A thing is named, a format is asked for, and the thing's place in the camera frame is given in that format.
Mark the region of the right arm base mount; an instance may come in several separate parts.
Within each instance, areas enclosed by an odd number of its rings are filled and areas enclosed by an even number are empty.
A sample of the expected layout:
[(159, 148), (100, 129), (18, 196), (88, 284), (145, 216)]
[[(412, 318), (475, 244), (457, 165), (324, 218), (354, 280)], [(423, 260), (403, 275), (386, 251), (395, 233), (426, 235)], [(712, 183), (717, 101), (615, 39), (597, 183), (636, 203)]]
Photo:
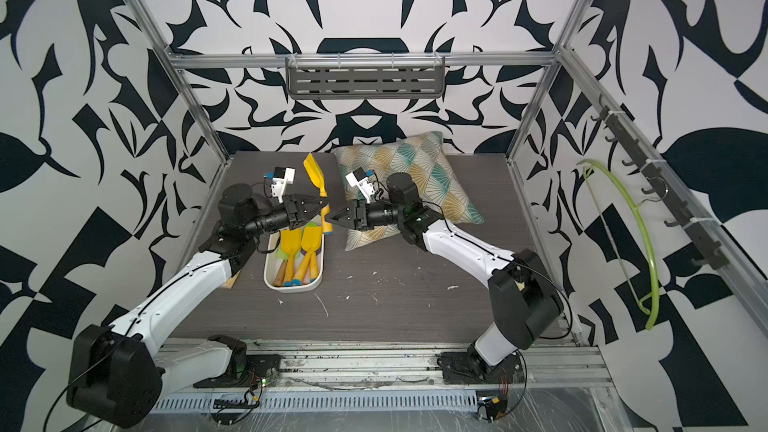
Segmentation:
[(445, 352), (437, 358), (437, 365), (448, 384), (500, 385), (504, 378), (509, 383), (521, 383), (526, 378), (522, 360), (516, 354), (490, 366), (474, 352)]

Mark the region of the black hook rail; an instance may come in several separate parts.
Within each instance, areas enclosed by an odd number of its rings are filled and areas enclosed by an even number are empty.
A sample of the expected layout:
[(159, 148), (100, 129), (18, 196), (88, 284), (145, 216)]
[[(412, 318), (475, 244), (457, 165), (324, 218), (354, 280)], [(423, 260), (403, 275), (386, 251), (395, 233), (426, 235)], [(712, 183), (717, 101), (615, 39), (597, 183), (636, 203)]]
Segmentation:
[(700, 253), (700, 259), (692, 260), (695, 266), (707, 265), (713, 270), (719, 270), (729, 265), (730, 261), (723, 253), (723, 244), (705, 229), (704, 219), (694, 215), (689, 202), (682, 198), (671, 184), (669, 175), (662, 170), (666, 161), (648, 154), (640, 137), (622, 123), (620, 116), (625, 114), (623, 110), (612, 110), (603, 102), (602, 95), (598, 102), (600, 110), (593, 121), (605, 123), (611, 133), (607, 141), (618, 143), (628, 155), (623, 165), (636, 169), (649, 184), (648, 188), (642, 190), (645, 198), (641, 203), (650, 201), (664, 204), (672, 215), (671, 220), (664, 221), (665, 226), (681, 228)]

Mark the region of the white storage box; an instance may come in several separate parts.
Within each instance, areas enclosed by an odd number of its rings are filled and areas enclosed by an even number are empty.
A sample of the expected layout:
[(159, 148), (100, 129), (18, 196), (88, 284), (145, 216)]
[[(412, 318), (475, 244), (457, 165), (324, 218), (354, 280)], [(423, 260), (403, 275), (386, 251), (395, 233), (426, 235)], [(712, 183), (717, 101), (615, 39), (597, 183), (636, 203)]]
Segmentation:
[(323, 245), (323, 230), (316, 224), (272, 234), (264, 283), (273, 291), (288, 294), (316, 289), (323, 278)]

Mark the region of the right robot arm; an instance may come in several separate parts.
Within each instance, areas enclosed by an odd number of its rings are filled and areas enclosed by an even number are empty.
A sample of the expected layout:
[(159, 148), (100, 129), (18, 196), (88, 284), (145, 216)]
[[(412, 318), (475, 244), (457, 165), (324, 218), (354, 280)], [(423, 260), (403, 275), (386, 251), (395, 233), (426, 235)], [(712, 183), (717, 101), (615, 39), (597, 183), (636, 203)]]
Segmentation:
[(330, 224), (356, 231), (394, 226), (409, 244), (452, 262), (486, 286), (493, 322), (468, 349), (478, 375), (528, 349), (564, 312), (557, 286), (535, 268), (535, 252), (515, 253), (460, 229), (437, 204), (421, 198), (409, 174), (389, 176), (383, 200), (366, 172), (357, 170), (347, 180), (363, 197), (327, 213)]

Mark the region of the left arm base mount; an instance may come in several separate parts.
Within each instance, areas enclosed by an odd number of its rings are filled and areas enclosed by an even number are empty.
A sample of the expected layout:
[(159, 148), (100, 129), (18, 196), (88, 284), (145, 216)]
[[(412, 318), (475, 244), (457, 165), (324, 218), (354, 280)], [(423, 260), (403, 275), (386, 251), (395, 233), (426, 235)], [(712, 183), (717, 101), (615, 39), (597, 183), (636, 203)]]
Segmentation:
[(222, 375), (204, 379), (193, 385), (196, 389), (251, 387), (258, 388), (279, 376), (282, 356), (279, 354), (239, 355), (230, 361)]

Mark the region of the grey wall shelf rack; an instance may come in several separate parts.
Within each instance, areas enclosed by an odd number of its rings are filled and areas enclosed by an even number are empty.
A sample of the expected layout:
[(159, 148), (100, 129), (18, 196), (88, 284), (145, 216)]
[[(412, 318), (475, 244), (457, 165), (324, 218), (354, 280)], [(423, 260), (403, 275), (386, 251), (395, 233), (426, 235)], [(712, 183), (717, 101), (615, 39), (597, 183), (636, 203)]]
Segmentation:
[(297, 100), (433, 99), (446, 89), (445, 61), (436, 54), (292, 55), (285, 75)]

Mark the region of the green plastic hanger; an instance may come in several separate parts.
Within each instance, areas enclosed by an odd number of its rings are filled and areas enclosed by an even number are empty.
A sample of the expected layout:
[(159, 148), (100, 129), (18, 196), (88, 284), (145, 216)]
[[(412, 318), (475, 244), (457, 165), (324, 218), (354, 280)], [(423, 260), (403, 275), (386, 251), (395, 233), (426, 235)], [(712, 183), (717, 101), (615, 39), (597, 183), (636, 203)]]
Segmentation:
[[(615, 254), (615, 258), (620, 261), (620, 268), (624, 274), (625, 282), (629, 287), (634, 304), (638, 311), (645, 316), (644, 329), (651, 331), (655, 328), (660, 314), (661, 284), (659, 281), (659, 268), (654, 243), (645, 219), (640, 212), (640, 206), (631, 196), (624, 183), (613, 172), (609, 171), (604, 163), (596, 159), (587, 158), (580, 160), (578, 165), (581, 167), (585, 185), (587, 186), (592, 202), (597, 209), (599, 221), (606, 233), (609, 245)], [(618, 239), (606, 219), (604, 208), (598, 197), (597, 189), (593, 185), (592, 178), (595, 175), (601, 175), (613, 186), (615, 191), (619, 194), (619, 197), (623, 200), (625, 208), (634, 222), (636, 232), (630, 233), (630, 236), (633, 236), (633, 241), (638, 249), (639, 256), (645, 262), (646, 283), (648, 289), (644, 293), (640, 293), (636, 289), (630, 278), (627, 266), (624, 264), (624, 257), (621, 255)]]

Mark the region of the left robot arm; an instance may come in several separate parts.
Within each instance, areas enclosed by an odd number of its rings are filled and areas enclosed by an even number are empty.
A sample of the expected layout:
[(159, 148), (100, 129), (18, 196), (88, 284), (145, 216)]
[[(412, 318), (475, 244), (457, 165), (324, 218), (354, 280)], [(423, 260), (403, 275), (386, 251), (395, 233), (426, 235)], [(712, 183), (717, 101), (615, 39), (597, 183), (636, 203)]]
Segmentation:
[(167, 359), (157, 354), (177, 326), (243, 268), (259, 238), (299, 229), (327, 202), (292, 194), (278, 205), (260, 206), (251, 186), (226, 188), (211, 235), (168, 283), (109, 325), (90, 325), (75, 338), (63, 392), (67, 405), (130, 428), (158, 401), (181, 389), (209, 379), (242, 383), (247, 355), (237, 339), (213, 336)]

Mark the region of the yellow toy shovel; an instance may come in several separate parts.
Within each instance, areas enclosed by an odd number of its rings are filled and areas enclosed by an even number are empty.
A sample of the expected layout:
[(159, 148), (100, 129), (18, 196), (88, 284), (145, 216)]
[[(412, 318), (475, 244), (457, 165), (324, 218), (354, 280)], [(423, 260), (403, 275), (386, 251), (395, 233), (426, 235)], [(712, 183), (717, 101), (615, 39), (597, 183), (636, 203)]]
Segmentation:
[[(303, 161), (304, 168), (310, 178), (312, 184), (318, 189), (319, 195), (322, 198), (327, 198), (327, 190), (325, 187), (324, 173), (319, 166), (317, 160), (312, 153), (308, 153)], [(324, 235), (329, 235), (333, 232), (332, 225), (327, 220), (327, 215), (330, 212), (330, 205), (326, 204), (320, 212), (321, 227)]]
[(301, 246), (302, 230), (284, 229), (281, 231), (279, 256), (283, 259), (273, 281), (275, 287), (292, 286), (295, 274), (295, 257)]
[(319, 277), (317, 251), (322, 244), (322, 236), (322, 228), (313, 222), (304, 228), (301, 240), (303, 258), (292, 279), (293, 285), (309, 284)]

